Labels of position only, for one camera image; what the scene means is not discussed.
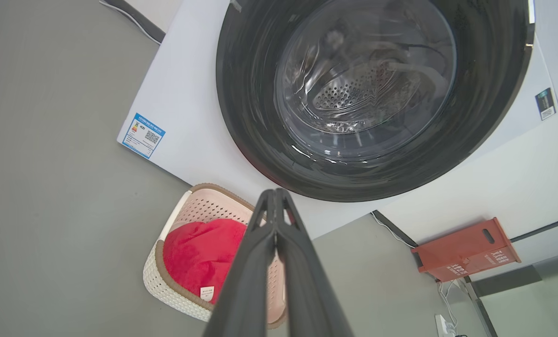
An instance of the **white washing machine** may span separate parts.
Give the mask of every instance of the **white washing machine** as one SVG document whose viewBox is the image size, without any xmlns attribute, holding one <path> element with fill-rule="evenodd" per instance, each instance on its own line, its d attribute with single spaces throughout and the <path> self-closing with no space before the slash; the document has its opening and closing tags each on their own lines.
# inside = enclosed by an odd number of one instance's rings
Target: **white washing machine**
<svg viewBox="0 0 558 337">
<path fill-rule="evenodd" d="M 451 211 L 441 181 L 556 120 L 556 0 L 184 0 L 117 140 L 252 203 L 292 190 L 312 238 L 379 209 L 423 241 L 461 224 L 409 216 Z"/>
</svg>

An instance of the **woven basket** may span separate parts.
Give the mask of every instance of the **woven basket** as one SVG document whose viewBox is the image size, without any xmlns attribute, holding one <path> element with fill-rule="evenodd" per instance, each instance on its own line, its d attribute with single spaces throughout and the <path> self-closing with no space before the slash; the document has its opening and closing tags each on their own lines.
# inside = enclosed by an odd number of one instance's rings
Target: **woven basket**
<svg viewBox="0 0 558 337">
<path fill-rule="evenodd" d="M 202 183 L 188 190 L 170 214 L 146 260 L 143 276 L 148 292 L 166 305 L 207 322 L 214 305 L 192 294 L 170 277 L 163 262 L 165 238 L 175 228 L 195 221 L 233 219 L 247 226 L 252 211 L 254 207 L 251 204 L 217 185 Z M 285 274 L 283 263 L 277 256 L 269 266 L 267 290 L 268 328 L 274 329 L 286 319 Z"/>
</svg>

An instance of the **gray floor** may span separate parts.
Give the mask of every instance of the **gray floor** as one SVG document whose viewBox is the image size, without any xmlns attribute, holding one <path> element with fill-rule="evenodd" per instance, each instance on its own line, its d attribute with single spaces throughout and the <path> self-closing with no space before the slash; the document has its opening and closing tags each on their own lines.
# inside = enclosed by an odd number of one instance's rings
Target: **gray floor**
<svg viewBox="0 0 558 337">
<path fill-rule="evenodd" d="M 188 185 L 115 141 L 156 51 L 96 0 L 0 0 L 0 337 L 202 333 L 141 279 Z M 315 245 L 356 335 L 437 335 L 437 286 L 369 216 Z"/>
</svg>

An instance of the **red cloth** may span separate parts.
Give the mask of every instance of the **red cloth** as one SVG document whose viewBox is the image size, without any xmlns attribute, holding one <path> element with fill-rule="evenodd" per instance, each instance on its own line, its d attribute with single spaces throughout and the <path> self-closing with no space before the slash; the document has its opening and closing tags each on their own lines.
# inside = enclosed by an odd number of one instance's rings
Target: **red cloth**
<svg viewBox="0 0 558 337">
<path fill-rule="evenodd" d="M 200 297 L 200 288 L 214 286 L 215 304 L 234 261 L 246 226 L 232 219 L 192 222 L 170 232 L 163 261 L 170 277 Z"/>
</svg>

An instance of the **red box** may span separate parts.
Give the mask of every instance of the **red box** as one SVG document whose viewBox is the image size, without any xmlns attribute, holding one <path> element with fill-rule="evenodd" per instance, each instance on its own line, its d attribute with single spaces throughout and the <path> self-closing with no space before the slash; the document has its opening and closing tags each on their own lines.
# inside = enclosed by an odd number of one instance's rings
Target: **red box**
<svg viewBox="0 0 558 337">
<path fill-rule="evenodd" d="M 442 282 L 521 261 L 497 218 L 425 243 L 412 252 L 422 262 L 418 271 Z"/>
</svg>

